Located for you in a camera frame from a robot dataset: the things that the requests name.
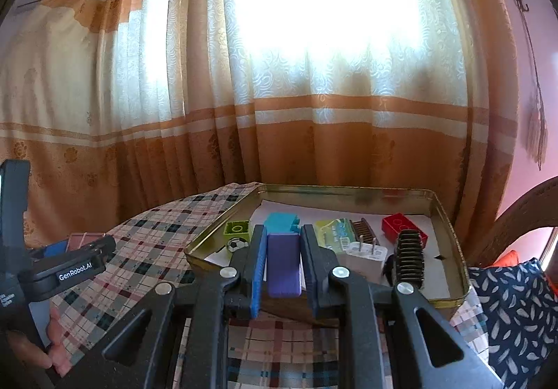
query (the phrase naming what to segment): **wooden chair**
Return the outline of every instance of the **wooden chair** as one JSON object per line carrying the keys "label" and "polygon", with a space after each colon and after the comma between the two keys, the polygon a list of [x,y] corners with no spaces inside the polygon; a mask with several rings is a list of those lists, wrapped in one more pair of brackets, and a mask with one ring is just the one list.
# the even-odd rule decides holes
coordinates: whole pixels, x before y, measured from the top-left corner
{"label": "wooden chair", "polygon": [[531,230],[558,226],[558,176],[532,188],[498,217],[485,238],[466,255],[467,265],[486,267]]}

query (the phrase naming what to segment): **plaid tablecloth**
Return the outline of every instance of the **plaid tablecloth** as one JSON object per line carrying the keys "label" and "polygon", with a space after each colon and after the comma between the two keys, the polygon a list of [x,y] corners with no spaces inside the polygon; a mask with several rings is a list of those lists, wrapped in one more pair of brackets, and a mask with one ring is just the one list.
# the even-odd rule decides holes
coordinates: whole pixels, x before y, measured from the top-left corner
{"label": "plaid tablecloth", "polygon": [[[156,283],[175,286],[194,275],[183,249],[219,214],[257,184],[230,184],[145,211],[110,233],[116,253],[107,271],[53,298],[65,329],[63,343],[76,363]],[[488,336],[481,304],[472,292],[451,320],[469,345],[488,361]],[[188,323],[182,336],[174,387],[179,385]],[[387,349],[383,343],[384,356]],[[388,359],[386,386],[391,387]],[[337,330],[317,328],[261,313],[229,325],[229,389],[337,386]]]}

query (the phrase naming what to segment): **silver bolt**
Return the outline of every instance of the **silver bolt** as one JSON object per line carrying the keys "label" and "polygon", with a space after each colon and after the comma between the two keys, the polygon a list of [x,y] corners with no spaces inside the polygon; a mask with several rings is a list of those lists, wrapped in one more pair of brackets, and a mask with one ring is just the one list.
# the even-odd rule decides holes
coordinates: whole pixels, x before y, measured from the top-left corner
{"label": "silver bolt", "polygon": [[411,294],[415,288],[409,282],[400,282],[397,284],[397,291],[401,294]]}
{"label": "silver bolt", "polygon": [[219,274],[221,274],[221,277],[224,277],[225,279],[230,279],[231,277],[236,276],[236,269],[232,266],[225,266],[221,269],[221,271],[219,271]]}
{"label": "silver bolt", "polygon": [[155,287],[157,294],[169,294],[172,291],[172,285],[168,282],[162,282]]}
{"label": "silver bolt", "polygon": [[337,266],[336,268],[333,268],[333,275],[335,277],[338,277],[339,279],[344,279],[345,277],[349,277],[350,271],[343,267],[343,266]]}

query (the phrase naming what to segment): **curtain fold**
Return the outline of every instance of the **curtain fold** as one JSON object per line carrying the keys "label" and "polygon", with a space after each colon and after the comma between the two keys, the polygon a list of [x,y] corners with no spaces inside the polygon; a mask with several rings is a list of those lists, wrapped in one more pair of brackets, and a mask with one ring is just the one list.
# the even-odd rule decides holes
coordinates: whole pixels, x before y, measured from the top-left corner
{"label": "curtain fold", "polygon": [[481,11],[43,0],[0,70],[0,157],[32,164],[28,242],[263,181],[429,188],[467,243],[496,217],[515,124],[490,59],[509,47],[487,47]]}

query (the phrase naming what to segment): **finger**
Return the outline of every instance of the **finger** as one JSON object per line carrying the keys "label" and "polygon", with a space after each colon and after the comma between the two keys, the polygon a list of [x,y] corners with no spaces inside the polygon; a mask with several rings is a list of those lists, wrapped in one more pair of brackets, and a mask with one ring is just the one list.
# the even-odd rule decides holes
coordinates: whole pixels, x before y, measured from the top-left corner
{"label": "finger", "polygon": [[62,336],[64,334],[64,329],[60,323],[56,320],[50,320],[46,327],[46,335],[51,340],[52,343],[59,344],[62,343]]}
{"label": "finger", "polygon": [[53,345],[48,350],[48,357],[52,360],[52,365],[57,367],[67,361],[70,356],[63,345]]}
{"label": "finger", "polygon": [[66,376],[66,373],[68,373],[71,370],[71,364],[69,360],[66,360],[65,362],[63,362],[61,365],[54,367],[54,369],[56,370],[56,372],[61,376],[64,377]]}
{"label": "finger", "polygon": [[58,310],[58,307],[56,307],[52,301],[50,303],[49,312],[51,318],[55,320],[60,319],[60,310]]}
{"label": "finger", "polygon": [[52,366],[52,359],[38,346],[33,345],[21,332],[7,331],[6,335],[13,353],[19,360],[41,368],[50,368]]}

